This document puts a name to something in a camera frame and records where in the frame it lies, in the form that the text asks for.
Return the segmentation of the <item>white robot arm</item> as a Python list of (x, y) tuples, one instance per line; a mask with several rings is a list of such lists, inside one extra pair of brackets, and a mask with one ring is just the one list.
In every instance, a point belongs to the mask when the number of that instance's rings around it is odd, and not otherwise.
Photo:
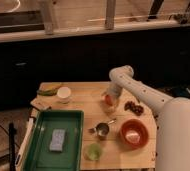
[(115, 100), (125, 89), (157, 117), (155, 171), (190, 171), (190, 99), (164, 94), (133, 75), (130, 65), (111, 69), (105, 93)]

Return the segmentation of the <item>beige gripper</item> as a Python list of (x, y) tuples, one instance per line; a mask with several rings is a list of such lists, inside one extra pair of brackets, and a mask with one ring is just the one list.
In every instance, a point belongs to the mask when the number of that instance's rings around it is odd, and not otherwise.
[[(112, 106), (109, 106), (109, 105), (107, 105), (107, 104), (105, 103), (105, 101), (104, 101), (105, 95), (109, 95), (109, 96), (111, 97), (112, 103), (113, 103)], [(119, 100), (118, 100), (117, 98), (115, 98), (114, 96), (108, 94), (107, 92), (104, 92), (104, 93), (102, 94), (102, 106), (103, 106), (103, 110), (104, 110), (106, 113), (114, 113), (114, 112), (116, 111), (118, 105), (119, 105)]]

